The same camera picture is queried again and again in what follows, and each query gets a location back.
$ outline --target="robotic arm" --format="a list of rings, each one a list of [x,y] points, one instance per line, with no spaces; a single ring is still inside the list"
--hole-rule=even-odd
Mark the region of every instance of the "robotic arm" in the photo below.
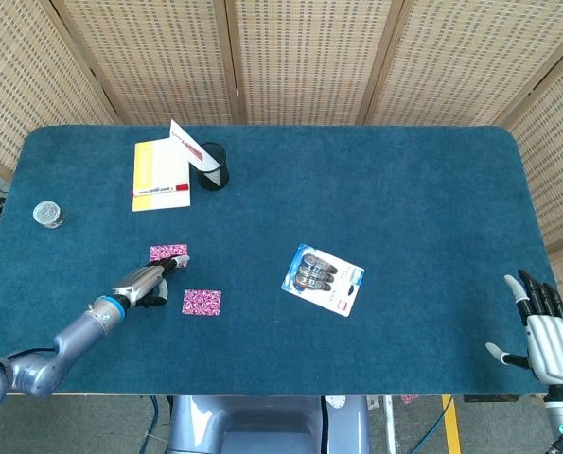
[[[112,295],[100,296],[83,314],[54,339],[54,348],[25,350],[0,358],[0,404],[8,391],[36,397],[52,394],[71,367],[109,331],[120,324],[128,310],[167,302],[164,277],[189,260],[187,255],[149,263],[131,272],[113,287]],[[152,294],[158,287],[158,294]]]
[[[504,276],[504,281],[515,296],[529,354],[512,355],[491,342],[485,346],[502,364],[531,369],[548,386],[544,402],[556,441],[546,454],[559,454],[563,453],[563,302],[549,284],[540,284],[522,270],[519,277],[523,286],[510,275]]]

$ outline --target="table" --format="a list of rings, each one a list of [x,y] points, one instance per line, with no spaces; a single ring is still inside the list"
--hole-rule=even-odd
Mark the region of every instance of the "table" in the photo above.
[[[160,394],[533,393],[495,341],[525,338],[502,276],[553,282],[517,145],[495,127],[199,126],[230,183],[189,208],[132,212],[133,145],[167,128],[61,126],[26,140],[0,222],[0,356],[49,346],[88,303],[186,243],[167,306],[132,311],[59,391]],[[46,230],[43,200],[67,217]],[[300,243],[365,269],[349,318],[280,286]],[[222,290],[218,317],[181,314]]]

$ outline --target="floor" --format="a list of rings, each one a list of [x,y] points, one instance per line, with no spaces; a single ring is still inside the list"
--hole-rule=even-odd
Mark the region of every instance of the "floor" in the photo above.
[[[9,186],[0,181],[0,196]],[[163,453],[169,430],[167,402],[158,399],[160,418],[147,453]],[[540,399],[516,403],[465,403],[455,398],[461,452],[512,454],[544,452],[552,442]],[[438,396],[421,396],[409,405],[394,398],[397,452],[409,453],[442,410]],[[0,453],[137,453],[152,416],[145,396],[54,396],[36,400],[10,396],[0,408]],[[370,411],[372,454],[385,454],[382,409]],[[448,452],[445,427],[420,453]]]

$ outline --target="black cup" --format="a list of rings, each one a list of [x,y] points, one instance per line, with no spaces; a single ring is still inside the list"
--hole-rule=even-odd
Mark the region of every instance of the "black cup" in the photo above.
[[[228,184],[228,167],[226,166],[226,150],[216,142],[205,142],[202,148],[220,164],[213,170],[201,172],[197,170],[197,181],[203,189],[208,191],[220,191]]]

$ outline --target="pink patterned block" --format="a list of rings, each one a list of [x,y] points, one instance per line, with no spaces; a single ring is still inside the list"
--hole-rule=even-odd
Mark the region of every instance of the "pink patterned block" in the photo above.
[[[185,244],[162,244],[150,247],[150,261],[170,258],[176,255],[188,255],[188,246]]]
[[[185,290],[183,314],[186,315],[220,315],[219,290]]]
[[[401,400],[403,401],[404,405],[410,405],[418,397],[418,394],[403,394],[401,395]]]

